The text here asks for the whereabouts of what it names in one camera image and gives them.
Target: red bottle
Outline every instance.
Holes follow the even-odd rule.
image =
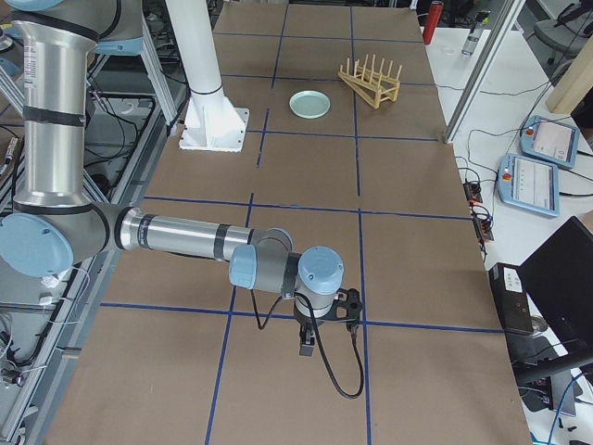
[[[428,18],[424,24],[423,39],[425,45],[428,45],[432,42],[436,25],[441,20],[442,13],[443,2],[431,2],[430,9],[428,10]]]

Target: clear bottle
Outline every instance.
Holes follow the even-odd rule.
[[[461,53],[464,56],[471,56],[475,48],[478,46],[478,41],[482,36],[482,32],[484,32],[484,28],[488,23],[488,17],[490,16],[490,11],[480,11],[475,16],[475,22],[470,29],[470,33],[467,35],[467,39],[465,40],[465,45],[461,50]]]

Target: black monitor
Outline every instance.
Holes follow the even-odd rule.
[[[525,260],[518,273],[549,327],[561,342],[569,341],[564,345],[569,354],[561,361],[564,369],[580,366],[585,373],[593,372],[591,232],[576,217],[570,218]],[[587,379],[593,383],[593,375]]]

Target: light green plate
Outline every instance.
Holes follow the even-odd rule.
[[[299,91],[288,102],[299,118],[317,119],[330,109],[330,99],[319,91]]]

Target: blue tablet device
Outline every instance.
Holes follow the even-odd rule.
[[[498,194],[509,205],[558,216],[558,166],[543,160],[507,155],[498,168]]]
[[[521,132],[521,150],[527,156],[572,169],[576,160],[579,131],[562,122],[532,116]]]

